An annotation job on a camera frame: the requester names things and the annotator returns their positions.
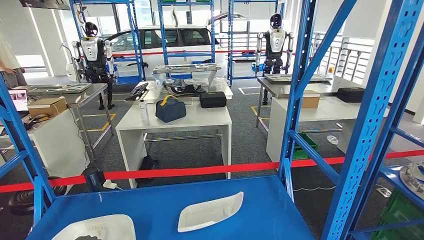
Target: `clear plastic bottle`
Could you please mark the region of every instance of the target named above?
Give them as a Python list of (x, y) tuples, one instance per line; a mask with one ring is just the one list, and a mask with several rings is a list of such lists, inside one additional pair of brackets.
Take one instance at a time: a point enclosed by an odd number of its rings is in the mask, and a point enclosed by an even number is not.
[(149, 113), (147, 111), (146, 102), (141, 100), (138, 103), (138, 107), (140, 108), (141, 120), (143, 121), (143, 124), (149, 124)]

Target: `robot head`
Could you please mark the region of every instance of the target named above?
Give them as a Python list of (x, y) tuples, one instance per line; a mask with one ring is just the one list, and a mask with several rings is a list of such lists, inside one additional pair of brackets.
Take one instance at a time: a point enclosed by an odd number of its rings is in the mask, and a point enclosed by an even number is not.
[(85, 23), (85, 34), (87, 37), (95, 37), (98, 32), (97, 26), (92, 22), (86, 22)]
[(273, 29), (281, 28), (281, 15), (279, 13), (274, 13), (269, 21)]

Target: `humanoid robot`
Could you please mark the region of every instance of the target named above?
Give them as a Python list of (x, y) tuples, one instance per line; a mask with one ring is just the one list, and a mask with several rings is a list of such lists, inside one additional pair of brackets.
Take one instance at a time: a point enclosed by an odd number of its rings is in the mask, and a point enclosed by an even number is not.
[[(89, 83), (107, 84), (107, 108), (112, 109), (112, 87), (114, 78), (114, 59), (112, 57), (112, 44), (109, 40), (102, 40), (96, 37), (98, 28), (94, 23), (85, 23), (85, 35), (78, 41), (73, 41), (72, 46), (75, 52), (75, 61)], [(81, 49), (86, 61), (81, 61)], [(105, 109), (102, 95), (99, 95), (99, 110)]]
[[(265, 63), (263, 65), (263, 74), (270, 74), (271, 70), (273, 74), (279, 74), (280, 70), (284, 70), (287, 74), (290, 67), (290, 60), (292, 59), (293, 52), (293, 32), (286, 32), (282, 27), (281, 15), (275, 13), (271, 16), (270, 25), (271, 29), (267, 32), (260, 32), (257, 34), (257, 45), (256, 45), (256, 71), (259, 72), (259, 61), (261, 58), (262, 51), (262, 39), (266, 40), (265, 49)], [(283, 54), (284, 42), (288, 38), (288, 49), (287, 49), (287, 62), (283, 66), (283, 60), (281, 60)], [(263, 105), (268, 104), (268, 91), (264, 91)]]

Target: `black storage box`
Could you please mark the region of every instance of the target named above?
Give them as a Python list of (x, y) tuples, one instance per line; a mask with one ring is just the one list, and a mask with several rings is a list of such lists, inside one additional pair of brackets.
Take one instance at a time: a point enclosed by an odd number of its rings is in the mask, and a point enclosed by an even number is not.
[(341, 87), (337, 91), (337, 97), (346, 103), (360, 103), (365, 89), (362, 87)]
[(167, 95), (163, 100), (156, 102), (156, 117), (165, 123), (186, 116), (186, 105), (173, 95)]
[(227, 105), (227, 98), (223, 91), (200, 93), (200, 106), (204, 109), (222, 108)]

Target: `yellow bag handle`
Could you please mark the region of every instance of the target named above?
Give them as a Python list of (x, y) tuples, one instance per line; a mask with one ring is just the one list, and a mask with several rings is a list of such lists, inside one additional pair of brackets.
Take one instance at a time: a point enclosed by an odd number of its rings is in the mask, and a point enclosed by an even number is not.
[(169, 97), (172, 97), (175, 100), (178, 100), (174, 95), (166, 95), (165, 98), (163, 98), (163, 101), (160, 103), (160, 105), (164, 106), (167, 103), (167, 100), (168, 100)]

